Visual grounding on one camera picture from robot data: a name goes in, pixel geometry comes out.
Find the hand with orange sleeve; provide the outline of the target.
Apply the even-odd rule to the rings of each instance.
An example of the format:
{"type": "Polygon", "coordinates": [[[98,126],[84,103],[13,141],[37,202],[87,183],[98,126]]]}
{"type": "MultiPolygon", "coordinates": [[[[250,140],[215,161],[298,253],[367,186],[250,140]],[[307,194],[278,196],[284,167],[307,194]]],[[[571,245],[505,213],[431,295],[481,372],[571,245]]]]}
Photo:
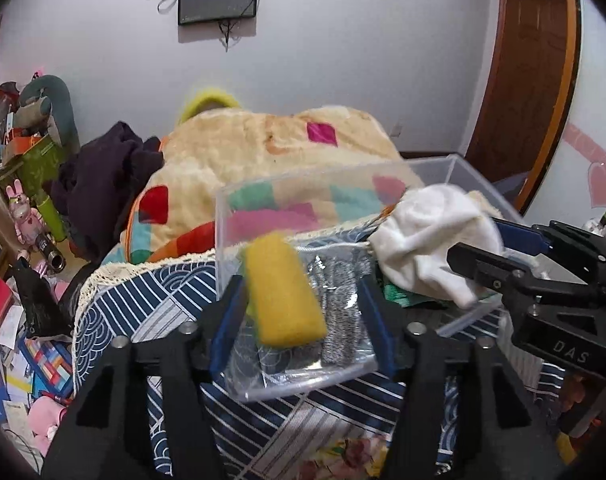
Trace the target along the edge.
{"type": "Polygon", "coordinates": [[[563,379],[559,393],[560,416],[558,424],[565,430],[576,426],[589,408],[589,404],[585,401],[587,392],[584,381],[584,376],[574,373],[566,375],[563,379]]]}

